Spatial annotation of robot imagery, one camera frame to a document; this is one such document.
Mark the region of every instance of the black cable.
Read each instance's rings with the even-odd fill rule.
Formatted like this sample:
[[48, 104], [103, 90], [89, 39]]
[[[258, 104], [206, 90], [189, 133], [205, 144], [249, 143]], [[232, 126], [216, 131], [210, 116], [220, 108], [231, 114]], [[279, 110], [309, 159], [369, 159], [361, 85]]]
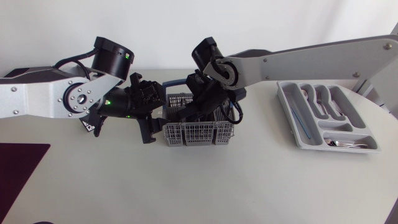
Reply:
[[57, 62], [53, 67], [54, 68], [60, 68], [62, 65], [65, 65], [66, 63], [74, 62], [74, 61], [77, 61], [77, 60], [81, 60], [81, 59], [84, 59], [84, 58], [91, 57], [94, 54], [97, 54], [98, 51], [99, 51], [98, 49], [93, 49], [92, 51], [87, 52], [85, 54], [81, 54], [81, 55], [73, 56], [73, 57], [70, 57], [70, 58], [62, 59], [61, 61]]
[[223, 105], [219, 105], [219, 107], [220, 107], [221, 113], [224, 115], [224, 117], [225, 117], [225, 119], [227, 121], [229, 121], [231, 124], [239, 124], [242, 121], [242, 119], [243, 119], [243, 111], [242, 111], [242, 108], [241, 108], [241, 106], [239, 105], [238, 102], [233, 103], [233, 105], [234, 105], [234, 107], [236, 108], [236, 110], [239, 113], [239, 119], [237, 121], [233, 121], [231, 118], [229, 118], [227, 116], [227, 114], [225, 113]]
[[87, 78], [88, 80], [90, 80], [90, 73], [89, 73], [88, 69], [87, 69], [81, 62], [79, 62], [79, 61], [73, 61], [73, 62], [75, 62], [76, 64], [78, 64], [78, 65], [83, 69], [83, 71], [85, 72], [86, 78]]

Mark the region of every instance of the fork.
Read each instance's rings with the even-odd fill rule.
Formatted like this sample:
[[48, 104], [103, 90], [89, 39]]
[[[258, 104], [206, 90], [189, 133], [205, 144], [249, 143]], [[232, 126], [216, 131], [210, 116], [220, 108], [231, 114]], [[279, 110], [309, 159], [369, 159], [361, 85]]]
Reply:
[[326, 112], [325, 106], [322, 103], [321, 92], [320, 91], [315, 91], [315, 93], [317, 94], [317, 103], [318, 103], [319, 107], [321, 108], [321, 110], [323, 111], [323, 114], [328, 114]]

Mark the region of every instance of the gray plastic basket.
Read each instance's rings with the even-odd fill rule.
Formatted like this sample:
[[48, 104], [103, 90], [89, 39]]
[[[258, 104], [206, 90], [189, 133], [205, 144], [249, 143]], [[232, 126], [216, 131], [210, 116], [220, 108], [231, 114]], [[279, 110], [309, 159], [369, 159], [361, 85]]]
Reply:
[[[163, 109], [163, 118], [171, 121], [177, 120], [177, 111], [183, 109], [187, 103], [192, 102], [191, 93], [167, 95], [167, 107]], [[229, 107], [229, 101], [224, 103], [224, 108]], [[234, 119], [231, 110], [229, 117]], [[211, 117], [212, 121], [200, 122], [171, 122], [163, 126], [164, 137], [169, 146], [208, 146], [228, 144], [233, 136], [234, 125], [225, 120], [221, 110], [217, 108]]]

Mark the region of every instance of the white wall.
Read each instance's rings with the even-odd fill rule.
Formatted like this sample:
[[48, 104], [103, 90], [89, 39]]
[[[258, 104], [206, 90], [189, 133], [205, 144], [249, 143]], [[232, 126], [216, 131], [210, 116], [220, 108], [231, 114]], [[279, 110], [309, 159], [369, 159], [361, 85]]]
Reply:
[[133, 68], [194, 68], [213, 36], [224, 55], [388, 34], [396, 0], [0, 0], [0, 77], [53, 65], [103, 36], [131, 49]]

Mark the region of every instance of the utensil organizer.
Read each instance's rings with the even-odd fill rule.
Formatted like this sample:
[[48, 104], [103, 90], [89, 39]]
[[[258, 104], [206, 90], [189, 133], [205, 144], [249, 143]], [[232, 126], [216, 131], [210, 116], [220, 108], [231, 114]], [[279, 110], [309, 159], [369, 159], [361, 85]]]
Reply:
[[[297, 146], [301, 149], [377, 153], [380, 148], [354, 106], [340, 87], [309, 83], [277, 82], [278, 97], [289, 120]], [[317, 103], [320, 92], [322, 105]], [[366, 148], [331, 146], [325, 139], [366, 144]]]

